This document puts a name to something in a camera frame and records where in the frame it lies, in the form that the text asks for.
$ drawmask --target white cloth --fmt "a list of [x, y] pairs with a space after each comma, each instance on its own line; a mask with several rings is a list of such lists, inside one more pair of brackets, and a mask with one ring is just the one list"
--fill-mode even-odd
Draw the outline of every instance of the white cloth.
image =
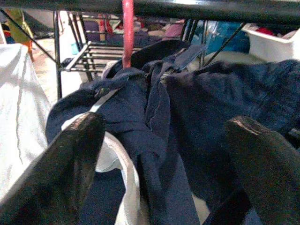
[[46, 147], [49, 101], [28, 48], [0, 45], [0, 201]]
[[[117, 91], [112, 90], [101, 97], [92, 106], [90, 112], [96, 112]], [[61, 129], [64, 130], [81, 115], [76, 115], [65, 121]], [[121, 170], [126, 191], [119, 206], [115, 225], [148, 225], [147, 205], [142, 200], [142, 206], [140, 206], [140, 182], [136, 168], [119, 140], [112, 134], [105, 132], [96, 172], [105, 173], [116, 168]]]

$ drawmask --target clothes drying rack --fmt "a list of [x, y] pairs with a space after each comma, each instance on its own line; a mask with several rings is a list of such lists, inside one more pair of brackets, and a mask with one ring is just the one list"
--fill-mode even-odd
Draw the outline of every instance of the clothes drying rack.
[[[67, 63], [67, 65], [63, 67], [60, 61], [58, 11], [105, 12], [107, 14], [122, 13], [121, 0], [40, 0], [38, 4], [33, 0], [0, 0], [0, 6], [53, 11], [55, 59], [36, 43], [35, 40], [33, 41], [56, 63], [58, 99], [62, 96], [61, 72], [64, 70], [75, 71], [75, 67], [79, 65], [79, 63], [81, 63], [84, 68], [78, 68], [77, 71], [101, 72], [102, 70], [97, 70], [97, 65], [93, 65], [93, 62], [90, 63], [93, 68], [89, 68], [90, 65], [87, 65], [88, 63], [84, 57], [88, 57], [89, 50], [93, 50], [94, 47], [98, 49], [103, 48], [103, 46], [99, 46], [95, 43], [86, 43], [82, 46], [79, 54], [76, 55], [74, 59], [70, 62], [64, 62], [65, 64]], [[134, 6], [135, 14], [139, 16], [161, 16], [186, 19], [183, 29], [184, 32], [181, 35], [181, 39], [185, 41], [191, 41], [193, 37], [192, 34], [199, 20], [289, 25], [300, 24], [300, 1], [294, 0], [135, 0]], [[205, 27], [207, 26], [204, 23], [203, 32], [206, 32]]]

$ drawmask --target white plastic basket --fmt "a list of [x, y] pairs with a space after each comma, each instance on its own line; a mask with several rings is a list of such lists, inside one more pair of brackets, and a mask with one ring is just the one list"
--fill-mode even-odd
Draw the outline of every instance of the white plastic basket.
[[250, 51], [267, 62], [279, 62], [288, 59], [300, 60], [300, 29], [290, 39], [283, 39], [250, 30], [245, 26], [243, 31], [249, 35]]

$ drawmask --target navy blue clothing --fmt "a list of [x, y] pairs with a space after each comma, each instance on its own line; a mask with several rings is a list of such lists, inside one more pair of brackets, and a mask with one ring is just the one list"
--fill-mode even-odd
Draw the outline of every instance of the navy blue clothing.
[[[47, 121], [51, 142], [65, 120], [121, 88], [97, 113], [105, 117], [106, 130], [122, 142], [137, 167], [152, 224], [198, 224], [190, 188], [206, 200], [210, 221], [242, 189], [227, 152], [225, 121], [250, 116], [285, 134], [300, 117], [299, 62], [217, 62], [180, 73], [200, 49], [191, 46], [176, 56], [185, 48], [186, 43], [164, 41], [135, 52], [136, 68], [121, 69], [119, 61], [105, 72], [106, 79], [85, 84], [60, 100]], [[169, 68], [173, 73], [165, 75]], [[243, 204], [235, 199], [234, 204]], [[234, 204], [226, 207], [228, 214], [238, 209]]]

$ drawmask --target clothing pile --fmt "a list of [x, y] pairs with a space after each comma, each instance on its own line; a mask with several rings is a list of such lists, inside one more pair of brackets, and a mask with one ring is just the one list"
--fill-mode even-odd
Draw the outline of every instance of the clothing pile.
[[[106, 145], [119, 149], [111, 163], [96, 166], [79, 224], [266, 223], [231, 161], [225, 122], [248, 116], [282, 135], [289, 132], [300, 119], [300, 63], [216, 62], [187, 72], [204, 49], [178, 40], [158, 42], [135, 52], [131, 68], [122, 69], [118, 61], [52, 108], [48, 144], [91, 111], [105, 122], [101, 151]], [[101, 165], [113, 151], [106, 152], [98, 158]], [[208, 217], [197, 207], [200, 200]], [[290, 216], [299, 214], [295, 208]], [[278, 224], [288, 220], [280, 218]]]

